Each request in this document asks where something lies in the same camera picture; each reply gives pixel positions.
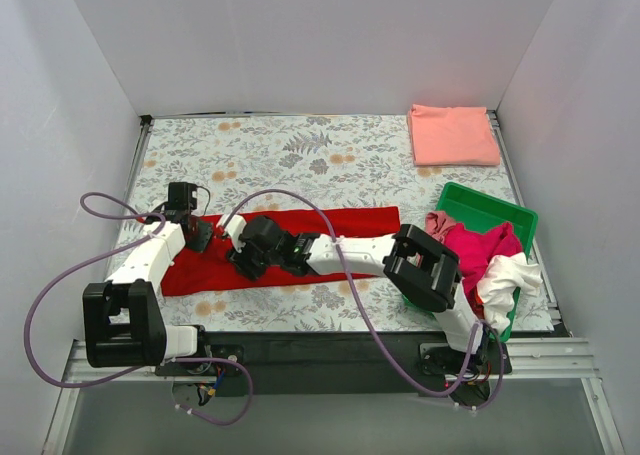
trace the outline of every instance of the black cable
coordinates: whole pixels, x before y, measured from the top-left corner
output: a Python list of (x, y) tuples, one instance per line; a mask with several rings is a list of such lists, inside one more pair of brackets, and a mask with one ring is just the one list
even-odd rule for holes
[(209, 208), (209, 203), (211, 202), (211, 192), (207, 187), (203, 187), (202, 185), (196, 185), (196, 187), (201, 188), (202, 190), (207, 192), (207, 204), (204, 206), (204, 212), (202, 212), (202, 216), (204, 217), (207, 214), (207, 209)]

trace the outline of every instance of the gray floor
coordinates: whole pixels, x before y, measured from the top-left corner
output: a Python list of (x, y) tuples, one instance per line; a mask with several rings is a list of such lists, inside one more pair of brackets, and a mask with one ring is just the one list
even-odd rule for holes
[[(222, 416), (241, 402), (209, 405)], [(432, 403), (401, 394), (262, 396), (245, 420), (220, 429), (175, 411), (169, 382), (118, 382), (81, 393), (64, 453), (603, 453), (579, 380), (506, 381), (475, 417)]]

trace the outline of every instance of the floral pattern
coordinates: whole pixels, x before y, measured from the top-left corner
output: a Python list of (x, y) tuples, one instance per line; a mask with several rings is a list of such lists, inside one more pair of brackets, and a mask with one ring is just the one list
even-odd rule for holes
[[(284, 188), (322, 208), (396, 205), (403, 223), (420, 227), (449, 181), (514, 201), (504, 165), (416, 168), (405, 117), (387, 115), (155, 120), (129, 203), (148, 211), (164, 201), (171, 181), (206, 186), (210, 214), (229, 211), (257, 190)], [(197, 214), (205, 203), (202, 193)], [(298, 201), (273, 194), (250, 201), (245, 210), (297, 208)], [(118, 243), (138, 237), (140, 225), (126, 223)], [(114, 257), (112, 269), (124, 258)], [(439, 330), (388, 280), (358, 280), (357, 287), (377, 329)], [(207, 330), (366, 330), (346, 282), (202, 292), (161, 297), (159, 303), (166, 323)], [(552, 329), (545, 293), (522, 296), (514, 330)]]

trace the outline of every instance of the green basket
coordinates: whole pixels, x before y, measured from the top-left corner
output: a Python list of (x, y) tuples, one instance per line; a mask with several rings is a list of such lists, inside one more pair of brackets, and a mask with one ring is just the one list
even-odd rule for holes
[[(468, 230), (486, 233), (504, 222), (513, 225), (513, 231), (522, 243), (525, 255), (529, 256), (536, 232), (538, 215), (533, 210), (505, 202), (498, 198), (472, 190), (454, 182), (444, 186), (436, 210), (444, 210), (456, 222), (464, 223)], [(514, 307), (508, 314), (509, 326), (500, 336), (502, 342), (509, 340), (520, 289), (513, 292)]]

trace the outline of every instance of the red garment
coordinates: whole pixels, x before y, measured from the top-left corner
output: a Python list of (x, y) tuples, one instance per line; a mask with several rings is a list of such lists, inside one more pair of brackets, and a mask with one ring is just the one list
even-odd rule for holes
[[(400, 229), (397, 207), (341, 208), (324, 212), (333, 224), (336, 234), (345, 237), (379, 237)], [(243, 217), (250, 221), (259, 215), (266, 215), (294, 235), (301, 232), (329, 233), (320, 215), (313, 210), (255, 212), (243, 214)], [(204, 217), (205, 221), (214, 224), (219, 219), (220, 215)], [(176, 297), (208, 290), (324, 283), (346, 278), (343, 273), (295, 277), (278, 267), (271, 267), (262, 277), (252, 282), (237, 273), (235, 267), (221, 256), (226, 245), (223, 244), (221, 248), (220, 242), (212, 240), (203, 253), (182, 250), (162, 280), (164, 296)], [(357, 278), (369, 276), (356, 275)]]
[(492, 228), (487, 233), (471, 232), (458, 223), (444, 240), (444, 244), (460, 257), (462, 286), (469, 302), (475, 302), (473, 289), (484, 277), (494, 255), (511, 257), (522, 252), (522, 244), (509, 222)]

